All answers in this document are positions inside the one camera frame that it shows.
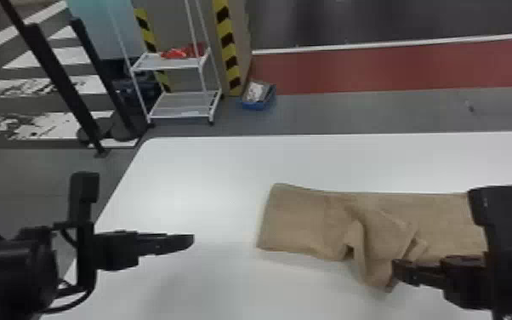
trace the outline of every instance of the red object on shelf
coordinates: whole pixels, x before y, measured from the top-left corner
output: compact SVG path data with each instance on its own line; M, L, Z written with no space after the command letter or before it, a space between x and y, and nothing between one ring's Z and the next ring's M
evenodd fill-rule
M182 49L170 49L169 51L161 52L161 57L165 59L186 59L188 54Z
M205 43L197 43L198 54L202 57L206 52ZM187 58L198 58L196 57L195 46L191 43L183 48L173 48L169 51L159 53L161 57L165 59L187 59Z

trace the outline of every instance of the beige fabric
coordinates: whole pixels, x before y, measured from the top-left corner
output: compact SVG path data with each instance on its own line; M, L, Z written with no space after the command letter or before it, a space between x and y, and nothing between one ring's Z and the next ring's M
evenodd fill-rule
M391 261L436 263L486 250L465 194L326 192L277 184L258 247L343 260L352 252L366 284L387 288Z

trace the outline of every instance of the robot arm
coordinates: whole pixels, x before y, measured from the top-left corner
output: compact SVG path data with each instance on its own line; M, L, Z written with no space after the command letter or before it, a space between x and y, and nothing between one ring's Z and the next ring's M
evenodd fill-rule
M171 254L194 243L193 235L135 231L95 234L90 215L98 193L97 174L76 173L71 177L68 221L22 229L12 240L0 236L0 319L27 320L37 314L69 310L92 294L98 270L128 269L139 264L139 257ZM75 239L69 230L75 231ZM77 251L75 284L59 279L51 243L56 233ZM55 300L74 294L82 295L66 305L50 307Z
M468 195L488 251L446 257L439 266L395 260L393 275L413 286L441 289L446 300L464 309L491 310L495 320L512 320L512 186L473 189Z

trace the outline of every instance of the red floor stripe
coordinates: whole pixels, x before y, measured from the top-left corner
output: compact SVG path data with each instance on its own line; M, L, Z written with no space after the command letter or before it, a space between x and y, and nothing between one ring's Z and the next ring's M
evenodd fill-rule
M279 94L512 87L512 41L258 55L251 76Z

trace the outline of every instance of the white table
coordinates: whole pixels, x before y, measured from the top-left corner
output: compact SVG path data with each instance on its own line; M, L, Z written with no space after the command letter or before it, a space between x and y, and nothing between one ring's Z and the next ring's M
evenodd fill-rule
M146 142L97 231L196 234L178 254L101 272L83 305L44 319L488 319L433 289L381 294L341 262L254 247L275 182L335 191L512 184L512 133L176 138ZM68 273L72 279L73 270Z

